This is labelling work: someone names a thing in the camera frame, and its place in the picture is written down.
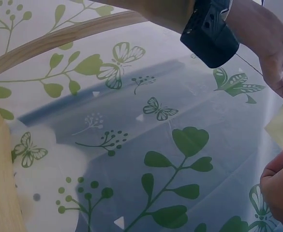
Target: wooden frame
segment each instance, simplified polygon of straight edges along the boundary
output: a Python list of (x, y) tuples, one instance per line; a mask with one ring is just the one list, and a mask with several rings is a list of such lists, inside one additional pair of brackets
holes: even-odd
[[(57, 30), (0, 57), (0, 74), (53, 48), (104, 31), (146, 22), (140, 14), (125, 11)], [(15, 189), (9, 127), (0, 115), (0, 232), (25, 232)]]

